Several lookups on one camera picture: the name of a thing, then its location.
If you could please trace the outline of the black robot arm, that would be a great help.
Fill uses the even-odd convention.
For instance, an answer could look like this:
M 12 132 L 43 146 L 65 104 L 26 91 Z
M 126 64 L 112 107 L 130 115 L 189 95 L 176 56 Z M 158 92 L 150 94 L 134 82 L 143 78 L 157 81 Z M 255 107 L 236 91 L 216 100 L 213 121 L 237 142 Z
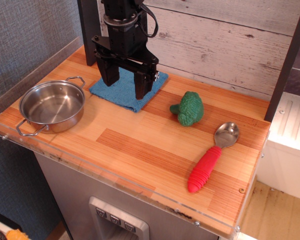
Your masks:
M 159 30 L 156 24 L 152 34 L 148 33 L 148 17 L 153 12 L 142 0 L 104 0 L 103 21 L 108 36 L 94 36 L 95 57 L 101 77 L 110 87 L 120 79 L 119 69 L 134 74 L 135 97 L 141 100 L 152 90 L 159 72 L 159 59 L 147 48 L 149 38 Z

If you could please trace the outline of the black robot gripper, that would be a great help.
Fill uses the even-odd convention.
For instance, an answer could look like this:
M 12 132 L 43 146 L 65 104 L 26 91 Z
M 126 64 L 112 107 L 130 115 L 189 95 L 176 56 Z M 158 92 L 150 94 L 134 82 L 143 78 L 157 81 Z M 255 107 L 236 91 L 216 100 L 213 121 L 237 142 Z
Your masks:
M 153 34 L 148 34 L 148 24 L 138 21 L 131 25 L 111 26 L 109 36 L 95 35 L 95 56 L 103 82 L 110 87 L 120 78 L 119 68 L 134 73 L 135 98 L 142 100 L 152 90 L 158 79 L 156 65 L 159 60 L 147 49 L 148 38 L 159 30 L 155 24 Z

